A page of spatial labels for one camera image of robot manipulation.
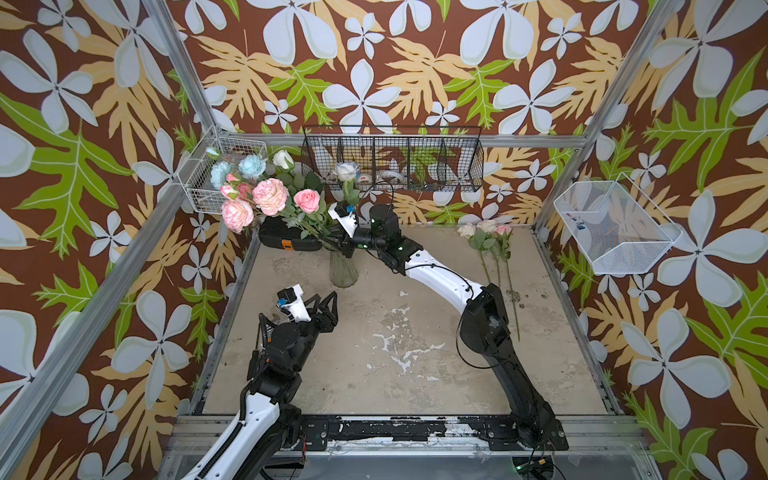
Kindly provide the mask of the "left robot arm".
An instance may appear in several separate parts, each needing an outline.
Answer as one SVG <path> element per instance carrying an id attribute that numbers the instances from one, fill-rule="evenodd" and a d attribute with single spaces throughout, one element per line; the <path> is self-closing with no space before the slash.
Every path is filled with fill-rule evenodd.
<path id="1" fill-rule="evenodd" d="M 253 479 L 275 453 L 300 439 L 301 410 L 292 404 L 317 339 L 338 325 L 338 295 L 303 298 L 299 285 L 277 293 L 287 317 L 259 315 L 260 344 L 252 352 L 239 410 L 223 434 L 185 475 L 187 479 Z"/>

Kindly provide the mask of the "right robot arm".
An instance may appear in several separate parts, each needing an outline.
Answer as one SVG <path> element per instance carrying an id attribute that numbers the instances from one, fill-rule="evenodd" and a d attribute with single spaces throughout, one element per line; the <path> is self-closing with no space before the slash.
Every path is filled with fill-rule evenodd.
<path id="1" fill-rule="evenodd" d="M 497 285 L 466 279 L 404 236 L 389 205 L 373 207 L 366 224 L 344 201 L 332 204 L 328 213 L 340 226 L 335 237 L 345 257 L 350 258 L 355 249 L 369 251 L 392 272 L 429 287 L 456 308 L 460 313 L 456 340 L 482 356 L 487 362 L 483 368 L 492 371 L 500 383 L 519 443 L 531 449 L 569 448 L 561 422 L 535 388 L 515 351 L 506 305 Z"/>

